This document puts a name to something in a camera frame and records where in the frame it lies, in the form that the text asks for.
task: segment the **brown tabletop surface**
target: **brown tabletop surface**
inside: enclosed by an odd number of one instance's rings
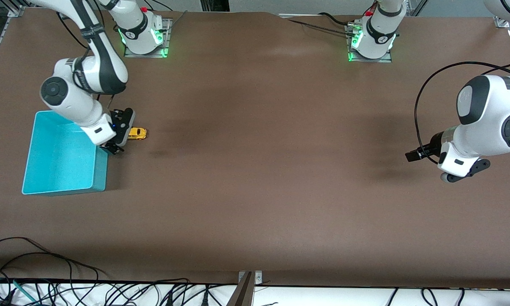
[[[32,238],[113,279],[232,282],[256,269],[295,285],[510,287],[510,154],[457,184],[404,157],[418,147],[423,81],[453,62],[507,64],[507,30],[413,17],[400,34],[392,64],[348,62],[340,34],[262,12],[187,12],[168,58],[124,59],[129,82],[112,107],[132,107],[149,137],[109,158],[107,190],[28,196],[39,87],[84,50],[53,11],[27,9],[0,47],[0,238]],[[427,87],[425,141],[459,123],[456,95],[484,70],[453,68]],[[0,264],[32,250],[5,242]],[[29,261],[11,273],[67,277],[64,263]]]

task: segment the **blue container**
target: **blue container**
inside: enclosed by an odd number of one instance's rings
[[[52,110],[37,112],[23,194],[63,196],[103,191],[107,153],[68,119]]]

